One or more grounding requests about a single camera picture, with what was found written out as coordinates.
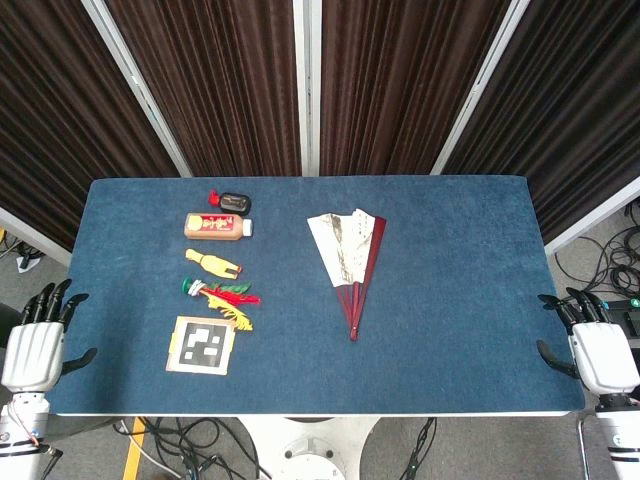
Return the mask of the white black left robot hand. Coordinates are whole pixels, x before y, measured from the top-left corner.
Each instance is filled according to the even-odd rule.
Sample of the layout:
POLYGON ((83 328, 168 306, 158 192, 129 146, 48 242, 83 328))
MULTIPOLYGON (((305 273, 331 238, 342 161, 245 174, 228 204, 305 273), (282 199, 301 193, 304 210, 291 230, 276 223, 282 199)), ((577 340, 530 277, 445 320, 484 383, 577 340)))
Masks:
POLYGON ((64 359, 65 335, 75 310, 89 298, 80 293, 65 299, 71 284, 70 279, 51 282, 21 312, 9 315, 11 329, 0 334, 0 347, 5 349, 0 383, 11 393, 48 392, 61 377, 86 367, 96 357, 93 347, 79 358, 64 359))

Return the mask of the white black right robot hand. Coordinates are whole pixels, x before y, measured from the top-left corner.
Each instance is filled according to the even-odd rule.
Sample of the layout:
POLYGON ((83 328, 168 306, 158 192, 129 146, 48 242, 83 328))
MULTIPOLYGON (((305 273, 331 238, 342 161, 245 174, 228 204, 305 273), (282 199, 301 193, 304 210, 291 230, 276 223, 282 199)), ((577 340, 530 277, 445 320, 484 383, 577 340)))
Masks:
POLYGON ((559 360, 542 340, 536 342, 539 355, 550 368, 581 381, 594 395, 630 394, 640 386, 640 372, 622 327, 613 322, 608 305, 595 294, 575 288, 567 293, 576 305, 549 294, 538 298, 563 324, 572 361, 559 360))

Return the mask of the paper folding fan red ribs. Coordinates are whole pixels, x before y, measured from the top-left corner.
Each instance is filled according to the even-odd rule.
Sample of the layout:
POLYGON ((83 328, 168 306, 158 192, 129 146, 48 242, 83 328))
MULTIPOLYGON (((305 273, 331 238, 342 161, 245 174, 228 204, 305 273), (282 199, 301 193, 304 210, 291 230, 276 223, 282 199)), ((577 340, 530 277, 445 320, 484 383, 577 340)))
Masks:
POLYGON ((325 213, 307 219, 348 326, 359 338, 361 319, 387 221, 361 209, 350 215, 325 213))

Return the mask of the black foot pedal board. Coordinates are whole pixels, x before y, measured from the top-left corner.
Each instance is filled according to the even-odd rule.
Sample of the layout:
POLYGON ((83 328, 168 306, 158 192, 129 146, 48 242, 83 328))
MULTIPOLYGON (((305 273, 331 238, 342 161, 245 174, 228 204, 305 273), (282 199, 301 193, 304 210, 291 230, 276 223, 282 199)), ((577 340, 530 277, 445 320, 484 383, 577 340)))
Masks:
POLYGON ((604 300, 605 317, 621 327, 630 348, 640 350, 640 299, 604 300))

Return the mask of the blue felt table mat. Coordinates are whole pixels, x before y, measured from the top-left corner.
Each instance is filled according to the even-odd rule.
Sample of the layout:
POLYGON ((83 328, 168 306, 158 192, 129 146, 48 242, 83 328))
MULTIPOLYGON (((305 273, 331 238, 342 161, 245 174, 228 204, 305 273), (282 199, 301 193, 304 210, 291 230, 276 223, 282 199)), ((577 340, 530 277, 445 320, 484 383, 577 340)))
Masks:
POLYGON ((61 415, 546 414, 581 409, 551 370, 566 333, 538 296, 554 289, 527 182, 516 176, 102 179, 89 191, 69 270, 89 295, 65 353, 95 347, 50 394, 61 415), (184 234, 209 193, 247 195, 253 234, 184 234), (361 319, 347 322, 307 219, 355 209, 387 221, 361 319), (224 376, 165 370, 178 316, 213 317, 181 290, 187 249, 242 267, 260 296, 224 376))

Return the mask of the black white marker tag board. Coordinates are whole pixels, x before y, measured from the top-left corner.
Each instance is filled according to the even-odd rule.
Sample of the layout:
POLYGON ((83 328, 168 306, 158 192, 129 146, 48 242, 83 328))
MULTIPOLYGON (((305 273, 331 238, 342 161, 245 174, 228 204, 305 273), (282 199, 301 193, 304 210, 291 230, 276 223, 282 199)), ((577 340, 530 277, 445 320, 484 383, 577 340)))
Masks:
POLYGON ((231 320, 178 316, 165 370, 224 376, 235 340, 231 320))

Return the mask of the feather shuttlecock green base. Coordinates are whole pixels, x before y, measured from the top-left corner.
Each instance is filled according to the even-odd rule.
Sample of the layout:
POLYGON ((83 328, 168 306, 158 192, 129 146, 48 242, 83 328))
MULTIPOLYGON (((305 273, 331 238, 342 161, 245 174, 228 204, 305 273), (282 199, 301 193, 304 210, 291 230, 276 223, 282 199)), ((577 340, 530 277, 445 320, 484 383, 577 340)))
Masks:
POLYGON ((248 294, 249 285, 208 284, 199 279, 186 277, 181 290, 191 296, 203 296, 207 299, 208 307, 216 310, 227 320, 234 323, 236 331, 252 331, 253 323, 243 311, 246 305, 260 305, 260 296, 248 294))

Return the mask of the yellow rubber chicken toy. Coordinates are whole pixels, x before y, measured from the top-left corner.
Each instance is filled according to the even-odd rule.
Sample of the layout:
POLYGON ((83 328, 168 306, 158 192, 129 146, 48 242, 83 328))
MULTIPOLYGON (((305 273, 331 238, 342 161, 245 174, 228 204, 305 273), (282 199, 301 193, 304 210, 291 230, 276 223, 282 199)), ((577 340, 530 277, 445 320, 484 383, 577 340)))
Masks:
POLYGON ((202 254, 194 249, 185 251, 185 258, 197 263, 201 268, 220 278, 236 280, 242 272, 242 267, 223 258, 210 254, 202 254))

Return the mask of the brown bottle red label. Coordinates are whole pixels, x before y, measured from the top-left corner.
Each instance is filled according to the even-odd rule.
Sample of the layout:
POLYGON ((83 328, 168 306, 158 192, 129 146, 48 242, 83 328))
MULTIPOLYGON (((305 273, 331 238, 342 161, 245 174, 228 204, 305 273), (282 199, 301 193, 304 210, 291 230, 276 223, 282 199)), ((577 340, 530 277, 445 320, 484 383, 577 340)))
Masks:
POLYGON ((189 213, 184 234, 189 239, 235 241, 253 234, 251 219, 228 213, 189 213))

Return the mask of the brown pleated partition panel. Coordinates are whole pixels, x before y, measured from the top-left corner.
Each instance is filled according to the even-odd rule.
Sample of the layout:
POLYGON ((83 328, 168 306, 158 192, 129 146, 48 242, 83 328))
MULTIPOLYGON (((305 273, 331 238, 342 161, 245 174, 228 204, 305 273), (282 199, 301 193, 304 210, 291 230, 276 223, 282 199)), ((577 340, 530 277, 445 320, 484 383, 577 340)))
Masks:
POLYGON ((81 0, 183 177, 299 176, 293 0, 81 0))
POLYGON ((320 174, 429 174, 512 1, 322 0, 320 174))
POLYGON ((81 0, 0 0, 0 208, 71 251, 94 181, 178 174, 81 0))
POLYGON ((525 177, 545 242, 640 177, 640 0, 530 0, 444 170, 525 177))

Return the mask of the black ink bottle red cap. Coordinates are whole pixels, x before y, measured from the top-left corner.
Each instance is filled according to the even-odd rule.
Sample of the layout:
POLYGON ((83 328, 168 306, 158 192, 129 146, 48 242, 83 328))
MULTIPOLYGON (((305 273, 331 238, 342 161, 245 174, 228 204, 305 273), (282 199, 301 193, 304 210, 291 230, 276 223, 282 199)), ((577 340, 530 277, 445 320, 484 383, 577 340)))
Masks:
POLYGON ((240 216, 248 215, 252 206, 251 199, 247 195, 231 192, 218 193, 216 190, 209 193, 208 202, 222 212, 240 216))

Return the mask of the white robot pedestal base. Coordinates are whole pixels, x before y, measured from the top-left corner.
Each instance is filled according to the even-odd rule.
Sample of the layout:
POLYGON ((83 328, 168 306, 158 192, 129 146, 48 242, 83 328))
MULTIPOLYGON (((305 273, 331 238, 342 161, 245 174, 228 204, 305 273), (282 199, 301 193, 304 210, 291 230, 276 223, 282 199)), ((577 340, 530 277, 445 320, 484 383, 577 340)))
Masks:
POLYGON ((361 480, 361 457, 379 418, 371 415, 238 418, 256 447, 259 480, 361 480))

